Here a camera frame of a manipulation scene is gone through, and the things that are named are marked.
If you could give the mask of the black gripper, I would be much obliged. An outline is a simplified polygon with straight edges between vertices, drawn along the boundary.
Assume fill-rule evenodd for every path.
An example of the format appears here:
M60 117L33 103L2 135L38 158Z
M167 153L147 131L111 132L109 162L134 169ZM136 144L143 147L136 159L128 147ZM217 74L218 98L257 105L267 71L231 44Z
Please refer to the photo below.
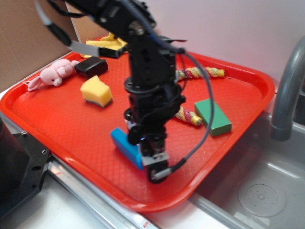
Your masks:
M165 127L185 102L182 88L175 83L164 83L151 89L126 87L130 108L125 111L135 126L129 130L128 141L140 143L142 164L148 180L160 184L167 179L155 178L157 173L168 168L169 156L165 151Z

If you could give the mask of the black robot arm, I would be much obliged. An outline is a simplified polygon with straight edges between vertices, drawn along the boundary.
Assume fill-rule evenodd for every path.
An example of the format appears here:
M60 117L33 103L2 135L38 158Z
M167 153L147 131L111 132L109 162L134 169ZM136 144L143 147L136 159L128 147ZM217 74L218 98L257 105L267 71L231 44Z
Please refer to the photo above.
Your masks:
M43 24L70 50L92 56L118 58L128 52L131 76L125 81L130 107L124 116L130 125L128 142L139 145L150 160L146 166L150 182L163 182L177 166L170 167L165 155L165 124L178 113L185 102L177 83L176 55L181 50L170 39L155 33L155 20L145 3L138 0L72 0L78 13L62 10L55 1L50 5L61 15L90 17L102 28L112 32L126 45L116 51L86 45L72 40L52 22L41 8L37 12Z

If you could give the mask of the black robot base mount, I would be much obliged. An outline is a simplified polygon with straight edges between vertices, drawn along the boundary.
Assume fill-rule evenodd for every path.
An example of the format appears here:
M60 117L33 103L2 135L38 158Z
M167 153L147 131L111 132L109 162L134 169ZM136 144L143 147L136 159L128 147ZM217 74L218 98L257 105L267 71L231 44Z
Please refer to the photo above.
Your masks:
M1 219L41 191L50 156L31 134L13 134L0 122Z

